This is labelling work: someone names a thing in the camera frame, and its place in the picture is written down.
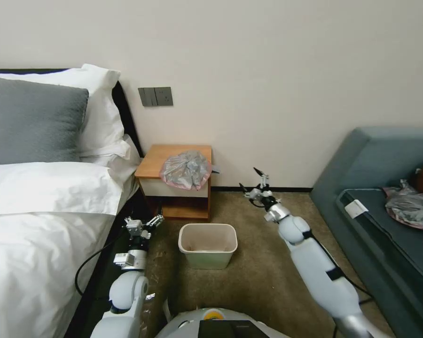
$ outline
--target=plastic bag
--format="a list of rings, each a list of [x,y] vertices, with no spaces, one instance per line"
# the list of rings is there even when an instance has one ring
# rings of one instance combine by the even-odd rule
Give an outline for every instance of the plastic bag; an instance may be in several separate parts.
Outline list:
[[[383,188],[387,194],[385,208],[398,222],[423,230],[423,193],[418,193],[406,180],[400,184],[400,188]]]
[[[190,150],[169,157],[160,170],[160,178],[177,188],[199,190],[212,173],[212,165],[201,152]]]

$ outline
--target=wall switch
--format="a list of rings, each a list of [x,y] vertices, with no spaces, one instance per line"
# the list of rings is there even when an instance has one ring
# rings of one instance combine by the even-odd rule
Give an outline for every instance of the wall switch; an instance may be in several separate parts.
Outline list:
[[[154,88],[138,88],[141,103],[145,107],[158,106]]]
[[[171,87],[138,88],[145,107],[172,106]]]
[[[171,87],[157,87],[154,88],[155,96],[159,106],[172,106]]]

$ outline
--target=sofa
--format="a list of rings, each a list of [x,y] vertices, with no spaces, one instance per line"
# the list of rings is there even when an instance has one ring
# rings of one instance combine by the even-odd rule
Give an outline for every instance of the sofa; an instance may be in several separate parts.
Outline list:
[[[343,141],[311,197],[397,337],[423,337],[423,230],[391,219],[381,187],[423,166],[423,128],[360,127]],[[345,206],[367,209],[351,218]]]

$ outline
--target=carpet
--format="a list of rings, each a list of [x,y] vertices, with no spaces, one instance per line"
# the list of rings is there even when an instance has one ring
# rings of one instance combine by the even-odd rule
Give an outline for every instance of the carpet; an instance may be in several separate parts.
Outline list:
[[[362,285],[307,193],[274,193],[293,215],[303,217],[343,271]],[[166,220],[150,243],[146,276],[149,294],[144,305],[143,335],[154,337],[166,324],[166,298],[173,315],[202,307],[244,312],[292,338],[332,337],[332,318],[312,299],[290,258],[277,225],[265,222],[241,193],[212,192],[211,223],[232,225],[238,249],[224,270],[194,270],[187,266],[177,241],[185,220]],[[394,336],[374,302],[362,306],[379,329]]]

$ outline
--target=gray pillow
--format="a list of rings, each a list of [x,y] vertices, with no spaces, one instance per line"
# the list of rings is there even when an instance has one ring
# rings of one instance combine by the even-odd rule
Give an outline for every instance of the gray pillow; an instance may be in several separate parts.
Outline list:
[[[0,78],[0,164],[79,161],[88,90]]]

